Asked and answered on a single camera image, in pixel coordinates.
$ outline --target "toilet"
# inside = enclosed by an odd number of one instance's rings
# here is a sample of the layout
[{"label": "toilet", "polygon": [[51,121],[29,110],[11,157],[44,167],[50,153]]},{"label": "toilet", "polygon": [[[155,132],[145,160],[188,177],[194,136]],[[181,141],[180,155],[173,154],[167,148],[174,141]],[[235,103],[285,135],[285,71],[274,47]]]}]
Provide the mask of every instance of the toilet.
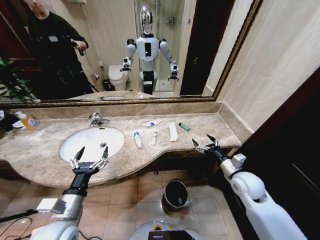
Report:
[{"label": "toilet", "polygon": [[116,91],[125,91],[127,88],[128,71],[120,71],[122,65],[109,66],[110,83],[114,86]]}]

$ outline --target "marble countertop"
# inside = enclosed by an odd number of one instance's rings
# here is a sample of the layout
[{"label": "marble countertop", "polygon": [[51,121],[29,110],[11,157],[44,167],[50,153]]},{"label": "marble countertop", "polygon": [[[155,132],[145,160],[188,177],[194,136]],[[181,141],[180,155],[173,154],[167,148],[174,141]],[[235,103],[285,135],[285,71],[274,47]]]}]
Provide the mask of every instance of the marble countertop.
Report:
[{"label": "marble countertop", "polygon": [[137,91],[102,91],[69,98],[70,100],[100,101],[101,97],[115,99],[148,99],[155,96]]},{"label": "marble countertop", "polygon": [[[153,127],[146,123],[156,118],[162,122]],[[192,138],[202,145],[210,144],[206,134],[219,139],[222,148],[237,148],[240,141],[218,113],[110,117],[103,127],[123,132],[124,144],[120,151],[108,158],[109,164],[90,179],[90,185],[99,185],[122,179],[146,167],[167,152],[194,149]],[[174,121],[178,140],[170,142],[169,122]],[[182,122],[191,130],[178,126]],[[60,146],[70,135],[90,128],[84,118],[41,120],[36,130],[15,129],[0,139],[0,158],[24,178],[50,187],[67,188],[74,178],[70,164],[61,159]],[[138,131],[142,145],[138,149],[133,133]],[[150,145],[157,132],[156,146]]]}]

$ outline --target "chrome robot head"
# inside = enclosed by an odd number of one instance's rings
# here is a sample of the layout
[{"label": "chrome robot head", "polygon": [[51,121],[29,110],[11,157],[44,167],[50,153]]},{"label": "chrome robot head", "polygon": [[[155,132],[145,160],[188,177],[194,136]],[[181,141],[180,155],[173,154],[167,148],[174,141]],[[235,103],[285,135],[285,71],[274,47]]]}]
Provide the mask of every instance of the chrome robot head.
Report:
[{"label": "chrome robot head", "polygon": [[140,21],[145,35],[151,34],[152,29],[152,12],[150,7],[143,6],[140,12]]}]

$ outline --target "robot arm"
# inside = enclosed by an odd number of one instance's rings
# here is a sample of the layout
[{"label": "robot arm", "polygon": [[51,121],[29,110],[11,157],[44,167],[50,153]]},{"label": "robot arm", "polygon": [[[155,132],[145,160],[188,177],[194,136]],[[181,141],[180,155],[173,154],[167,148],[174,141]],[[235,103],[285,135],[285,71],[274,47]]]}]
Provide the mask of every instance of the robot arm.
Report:
[{"label": "robot arm", "polygon": [[137,48],[137,44],[133,39],[128,39],[126,41],[126,52],[127,56],[123,59],[123,68],[120,71],[130,71],[132,70],[132,65],[134,63],[134,54]]},{"label": "robot arm", "polygon": [[78,224],[83,213],[83,201],[87,196],[86,189],[90,177],[103,169],[108,162],[108,146],[102,157],[94,162],[79,162],[85,147],[70,160],[75,176],[71,186],[64,190],[62,198],[44,198],[37,207],[39,213],[55,214],[58,219],[32,232],[31,240],[77,240]]},{"label": "robot arm", "polygon": [[159,48],[160,48],[160,51],[165,56],[165,59],[168,61],[169,65],[170,65],[171,76],[168,76],[168,80],[175,79],[175,80],[179,81],[179,77],[178,77],[179,67],[175,61],[171,61],[172,55],[169,50],[169,45],[165,39],[162,39],[159,42]]},{"label": "robot arm", "polygon": [[264,182],[256,175],[242,170],[244,155],[233,158],[220,150],[219,141],[207,135],[213,144],[201,146],[193,141],[195,149],[217,161],[232,190],[246,209],[246,215],[261,240],[307,240],[305,235],[280,205],[276,204],[265,189]]}]

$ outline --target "gold mirror frame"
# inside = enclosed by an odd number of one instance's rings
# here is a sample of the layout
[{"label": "gold mirror frame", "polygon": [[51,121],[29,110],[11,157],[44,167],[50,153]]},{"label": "gold mirror frame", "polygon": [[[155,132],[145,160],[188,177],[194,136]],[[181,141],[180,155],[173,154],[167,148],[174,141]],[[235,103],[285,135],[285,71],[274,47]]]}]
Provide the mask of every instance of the gold mirror frame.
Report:
[{"label": "gold mirror frame", "polygon": [[212,102],[215,101],[229,75],[229,72],[238,56],[242,44],[250,30],[250,27],[259,11],[263,0],[253,0],[250,9],[243,22],[239,35],[235,41],[220,79],[211,97],[203,96],[182,96],[175,98],[145,98],[145,99],[121,99],[104,101],[83,101],[83,100],[43,100],[39,103],[9,103],[0,104],[0,109],[28,109],[28,108],[57,108],[57,107],[80,107],[80,106],[98,106],[98,105],[123,105],[123,104],[154,104],[154,103],[186,103],[186,102]]}]

